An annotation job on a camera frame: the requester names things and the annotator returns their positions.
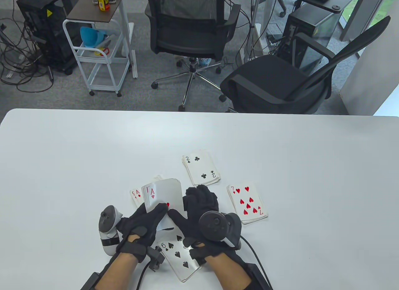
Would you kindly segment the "person's right hand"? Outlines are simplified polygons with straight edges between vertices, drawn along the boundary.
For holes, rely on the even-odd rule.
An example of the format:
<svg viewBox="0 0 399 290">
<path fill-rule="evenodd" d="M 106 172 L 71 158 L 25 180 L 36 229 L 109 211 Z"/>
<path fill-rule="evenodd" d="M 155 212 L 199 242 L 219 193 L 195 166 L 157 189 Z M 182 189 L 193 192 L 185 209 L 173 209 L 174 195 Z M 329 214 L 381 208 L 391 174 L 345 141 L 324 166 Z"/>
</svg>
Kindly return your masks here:
<svg viewBox="0 0 399 290">
<path fill-rule="evenodd" d="M 225 253 L 230 259 L 246 268 L 245 262 L 237 255 L 235 250 L 222 242 L 211 241 L 200 230 L 201 216 L 209 211 L 219 211 L 218 198 L 215 193 L 209 191 L 205 185 L 190 187 L 183 197 L 184 210 L 187 218 L 176 209 L 169 209 L 168 216 L 184 235 L 184 244 L 192 247 L 190 256 L 197 260 L 199 265 L 206 263 L 208 256 L 219 256 Z"/>
</svg>

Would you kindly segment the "person's left hand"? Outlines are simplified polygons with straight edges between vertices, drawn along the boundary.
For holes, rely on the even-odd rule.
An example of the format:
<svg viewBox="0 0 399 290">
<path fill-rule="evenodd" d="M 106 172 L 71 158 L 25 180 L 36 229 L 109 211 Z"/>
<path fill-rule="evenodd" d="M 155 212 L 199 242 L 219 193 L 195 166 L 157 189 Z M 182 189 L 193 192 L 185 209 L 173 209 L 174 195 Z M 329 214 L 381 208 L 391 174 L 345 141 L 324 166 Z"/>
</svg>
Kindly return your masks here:
<svg viewBox="0 0 399 290">
<path fill-rule="evenodd" d="M 146 212 L 142 204 L 130 217 L 121 218 L 116 225 L 122 240 L 116 248 L 117 253 L 127 253 L 135 256 L 141 263 L 156 237 L 156 229 L 168 210 L 166 203 L 159 203 L 153 210 Z"/>
</svg>

